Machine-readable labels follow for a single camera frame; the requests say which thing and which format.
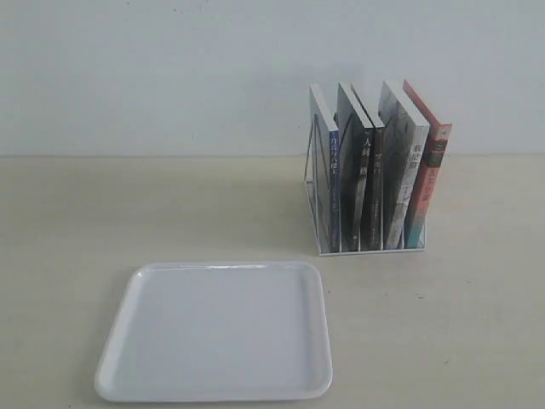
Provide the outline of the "black and grey book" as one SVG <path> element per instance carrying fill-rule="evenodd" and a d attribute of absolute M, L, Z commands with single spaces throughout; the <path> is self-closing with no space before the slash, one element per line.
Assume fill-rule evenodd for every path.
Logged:
<path fill-rule="evenodd" d="M 374 126 L 347 83 L 338 84 L 336 119 L 341 137 L 342 249 L 358 251 Z"/>

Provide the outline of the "white plastic tray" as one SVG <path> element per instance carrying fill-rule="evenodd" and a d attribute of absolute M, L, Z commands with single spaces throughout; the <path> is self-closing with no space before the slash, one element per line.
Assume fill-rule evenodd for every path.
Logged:
<path fill-rule="evenodd" d="M 283 401 L 332 379 L 313 265 L 158 262 L 131 275 L 94 386 L 110 402 Z"/>

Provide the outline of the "grey and white book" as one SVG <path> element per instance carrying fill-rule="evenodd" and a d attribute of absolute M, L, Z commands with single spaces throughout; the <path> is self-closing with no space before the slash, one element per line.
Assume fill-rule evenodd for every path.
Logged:
<path fill-rule="evenodd" d="M 382 83 L 378 114 L 383 130 L 383 233 L 386 250 L 399 247 L 429 122 L 400 81 Z"/>

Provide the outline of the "dark brown book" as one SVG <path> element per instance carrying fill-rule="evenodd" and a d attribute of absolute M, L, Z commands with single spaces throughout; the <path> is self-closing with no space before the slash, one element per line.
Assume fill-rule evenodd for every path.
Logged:
<path fill-rule="evenodd" d="M 367 104 L 364 94 L 353 84 L 351 89 L 362 107 L 370 125 L 370 158 L 367 183 L 364 194 L 364 208 L 360 229 L 360 250 L 381 251 L 383 249 L 383 131 L 385 125 L 378 115 L 378 109 Z"/>

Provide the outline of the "blue book with orange moon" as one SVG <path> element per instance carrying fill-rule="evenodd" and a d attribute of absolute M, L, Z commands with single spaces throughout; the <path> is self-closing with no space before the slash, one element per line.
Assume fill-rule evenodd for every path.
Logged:
<path fill-rule="evenodd" d="M 309 109 L 313 122 L 314 204 L 320 251 L 341 249 L 340 228 L 340 136 L 324 94 L 317 84 L 309 89 Z"/>

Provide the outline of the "red orange book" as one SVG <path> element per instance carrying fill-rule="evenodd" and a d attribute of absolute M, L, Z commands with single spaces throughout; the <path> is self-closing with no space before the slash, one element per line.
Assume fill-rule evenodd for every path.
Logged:
<path fill-rule="evenodd" d="M 403 82 L 403 90 L 429 123 L 426 143 L 404 221 L 404 247 L 413 249 L 420 246 L 421 233 L 445 155 L 452 123 L 444 122 L 407 79 Z"/>

